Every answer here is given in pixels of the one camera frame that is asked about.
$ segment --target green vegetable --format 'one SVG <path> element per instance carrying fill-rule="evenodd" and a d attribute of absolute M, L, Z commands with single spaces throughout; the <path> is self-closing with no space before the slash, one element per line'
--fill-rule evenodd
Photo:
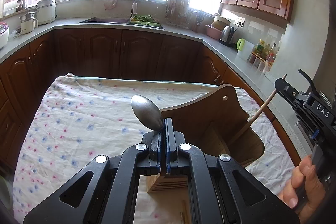
<path fill-rule="evenodd" d="M 132 18 L 134 21 L 142 21 L 142 22 L 150 22 L 150 23 L 155 23 L 156 20 L 153 18 L 153 15 L 149 15 L 149 16 L 134 16 Z"/>

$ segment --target floral tablecloth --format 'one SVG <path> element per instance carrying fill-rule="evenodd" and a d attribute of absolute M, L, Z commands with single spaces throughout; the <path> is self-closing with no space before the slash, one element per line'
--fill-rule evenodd
<path fill-rule="evenodd" d="M 148 131 L 135 117 L 131 98 L 141 94 L 159 108 L 200 97 L 215 87 L 203 84 L 58 77 L 43 97 L 21 148 L 13 184 L 14 216 L 19 223 L 41 201 L 99 154 L 120 155 Z M 236 89 L 241 106 L 252 116 L 256 102 Z M 262 113 L 252 129 L 265 153 L 247 168 L 274 193 L 290 178 L 293 163 L 272 124 Z M 134 223 L 178 223 L 186 189 L 146 193 L 141 177 Z"/>

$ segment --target rice cooker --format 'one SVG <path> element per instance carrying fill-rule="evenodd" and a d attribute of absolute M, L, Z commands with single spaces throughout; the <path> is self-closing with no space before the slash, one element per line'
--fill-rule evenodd
<path fill-rule="evenodd" d="M 7 44 L 9 29 L 5 22 L 0 22 L 0 48 Z"/>
<path fill-rule="evenodd" d="M 55 0 L 40 0 L 37 3 L 36 18 L 39 25 L 55 21 L 56 2 Z"/>

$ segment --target kitchen sink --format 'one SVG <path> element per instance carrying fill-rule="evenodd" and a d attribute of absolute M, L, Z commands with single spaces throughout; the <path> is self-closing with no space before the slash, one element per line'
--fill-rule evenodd
<path fill-rule="evenodd" d="M 113 18 L 113 17 L 93 17 L 88 20 L 84 20 L 80 23 L 117 23 L 117 24 L 127 24 L 129 22 L 128 18 Z"/>
<path fill-rule="evenodd" d="M 81 21 L 80 23 L 90 23 L 90 22 L 134 25 L 134 24 L 130 23 L 130 20 L 128 18 L 113 18 L 113 17 L 93 17 L 93 18 Z M 146 26 L 146 24 L 141 24 L 141 23 L 137 23 L 136 25 L 150 27 L 150 28 L 156 28 L 156 29 L 163 29 L 163 30 L 165 29 L 164 27 L 162 27 L 161 24 L 158 27 L 156 27 L 156 26 L 155 27 L 154 26 Z"/>

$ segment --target human hand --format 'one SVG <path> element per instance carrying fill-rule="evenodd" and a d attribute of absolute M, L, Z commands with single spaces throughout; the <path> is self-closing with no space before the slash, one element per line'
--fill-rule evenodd
<path fill-rule="evenodd" d="M 294 168 L 291 179 L 286 182 L 284 189 L 278 195 L 290 208 L 294 208 L 298 203 L 295 189 L 303 183 L 304 178 L 306 178 L 307 203 L 298 213 L 301 224 L 304 224 L 310 218 L 326 194 L 317 177 L 316 166 L 312 164 L 311 155 L 303 158 L 299 166 Z"/>

